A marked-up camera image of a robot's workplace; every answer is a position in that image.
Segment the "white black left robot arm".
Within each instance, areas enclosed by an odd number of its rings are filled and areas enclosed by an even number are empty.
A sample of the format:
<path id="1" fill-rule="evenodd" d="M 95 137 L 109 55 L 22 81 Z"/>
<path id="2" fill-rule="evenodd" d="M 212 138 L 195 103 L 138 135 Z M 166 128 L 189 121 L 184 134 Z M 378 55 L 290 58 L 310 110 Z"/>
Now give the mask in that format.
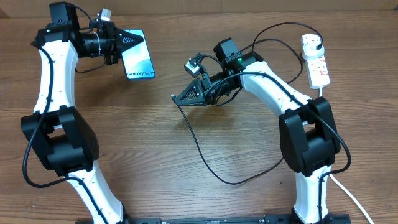
<path id="1" fill-rule="evenodd" d="M 25 151 L 35 152 L 43 167 L 58 175 L 58 183 L 72 185 L 93 223 L 132 223 L 100 170 L 96 134 L 75 106 L 75 74 L 80 58 L 103 57 L 105 65 L 112 65 L 144 38 L 117 28 L 108 9 L 81 27 L 78 6 L 55 2 L 49 8 L 51 23 L 32 42 L 42 71 L 33 113 L 21 119 Z"/>

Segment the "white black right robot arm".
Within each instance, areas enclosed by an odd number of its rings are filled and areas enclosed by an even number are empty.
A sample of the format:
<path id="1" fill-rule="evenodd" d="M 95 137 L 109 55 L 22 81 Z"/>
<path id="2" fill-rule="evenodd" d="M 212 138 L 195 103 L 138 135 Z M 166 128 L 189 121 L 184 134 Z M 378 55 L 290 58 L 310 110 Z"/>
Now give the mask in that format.
<path id="1" fill-rule="evenodd" d="M 296 201 L 291 223 L 329 223 L 327 178 L 344 142 L 338 135 L 329 102 L 312 99 L 278 77 L 255 51 L 239 50 L 232 39 L 213 49 L 222 70 L 211 76 L 198 53 L 185 64 L 194 78 L 172 100 L 178 107 L 217 105 L 221 96 L 246 90 L 258 97 L 279 119 L 280 150 L 295 172 Z"/>

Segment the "blue Galaxy smartphone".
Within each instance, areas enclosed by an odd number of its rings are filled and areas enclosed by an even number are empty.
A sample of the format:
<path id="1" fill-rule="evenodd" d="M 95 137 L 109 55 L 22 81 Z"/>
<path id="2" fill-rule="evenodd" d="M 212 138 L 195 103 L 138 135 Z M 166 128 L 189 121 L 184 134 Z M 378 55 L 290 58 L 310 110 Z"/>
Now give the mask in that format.
<path id="1" fill-rule="evenodd" d="M 152 79 L 154 66 L 147 47 L 143 30 L 125 29 L 124 31 L 142 37 L 143 41 L 121 53 L 126 78 L 128 80 Z"/>

